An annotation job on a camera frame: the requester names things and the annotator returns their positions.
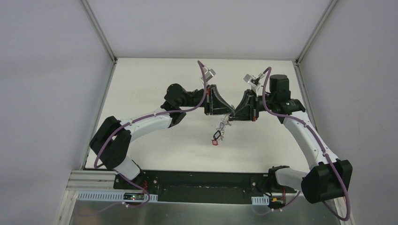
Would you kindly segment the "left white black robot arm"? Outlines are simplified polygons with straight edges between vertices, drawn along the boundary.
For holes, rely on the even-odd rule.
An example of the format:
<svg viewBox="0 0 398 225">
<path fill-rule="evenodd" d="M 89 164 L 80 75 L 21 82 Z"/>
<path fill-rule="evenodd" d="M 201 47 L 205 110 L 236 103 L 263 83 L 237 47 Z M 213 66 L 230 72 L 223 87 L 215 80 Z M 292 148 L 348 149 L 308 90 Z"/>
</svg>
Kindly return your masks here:
<svg viewBox="0 0 398 225">
<path fill-rule="evenodd" d="M 165 102 L 148 116 L 125 120 L 107 117 L 89 143 L 97 160 L 107 169 L 123 175 L 126 185 L 131 189 L 139 189 L 143 184 L 143 171 L 127 156 L 132 141 L 180 123 L 187 113 L 182 107 L 202 107 L 206 115 L 229 115 L 234 112 L 234 108 L 221 97 L 215 84 L 186 91 L 180 84 L 174 83 L 168 87 L 164 99 Z"/>
</svg>

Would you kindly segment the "large metal keyring disc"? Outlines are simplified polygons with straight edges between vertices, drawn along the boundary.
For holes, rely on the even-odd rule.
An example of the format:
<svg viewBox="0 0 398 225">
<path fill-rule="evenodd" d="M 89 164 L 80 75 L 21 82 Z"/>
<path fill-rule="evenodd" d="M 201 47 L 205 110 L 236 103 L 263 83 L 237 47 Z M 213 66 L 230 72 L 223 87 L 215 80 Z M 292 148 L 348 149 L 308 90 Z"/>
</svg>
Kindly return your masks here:
<svg viewBox="0 0 398 225">
<path fill-rule="evenodd" d="M 222 118 L 222 120 L 221 120 L 219 126 L 216 128 L 216 131 L 220 130 L 220 132 L 221 132 L 221 137 L 220 137 L 217 141 L 219 141 L 219 140 L 222 141 L 222 140 L 224 139 L 225 128 L 226 128 L 227 126 L 231 126 L 231 125 L 232 125 L 232 124 L 230 123 L 230 121 L 229 121 L 229 118 L 230 118 L 229 115 L 225 115 L 225 117 Z"/>
</svg>

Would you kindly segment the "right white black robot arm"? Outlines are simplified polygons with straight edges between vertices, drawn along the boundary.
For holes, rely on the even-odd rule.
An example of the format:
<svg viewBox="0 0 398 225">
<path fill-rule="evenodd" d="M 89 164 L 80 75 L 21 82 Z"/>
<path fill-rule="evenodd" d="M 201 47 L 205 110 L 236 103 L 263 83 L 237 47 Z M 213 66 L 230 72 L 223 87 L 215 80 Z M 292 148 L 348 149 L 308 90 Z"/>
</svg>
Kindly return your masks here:
<svg viewBox="0 0 398 225">
<path fill-rule="evenodd" d="M 229 120 L 256 121 L 262 111 L 277 116 L 299 145 L 310 170 L 302 172 L 285 165 L 273 167 L 268 171 L 265 188 L 272 192 L 278 192 L 284 187 L 294 188 L 301 191 L 310 203 L 343 197 L 349 204 L 351 163 L 339 159 L 315 131 L 302 103 L 291 98 L 286 75 L 267 77 L 269 92 L 263 91 L 260 95 L 260 80 L 263 77 L 264 74 L 244 77 L 244 81 L 251 87 L 244 92 Z"/>
</svg>

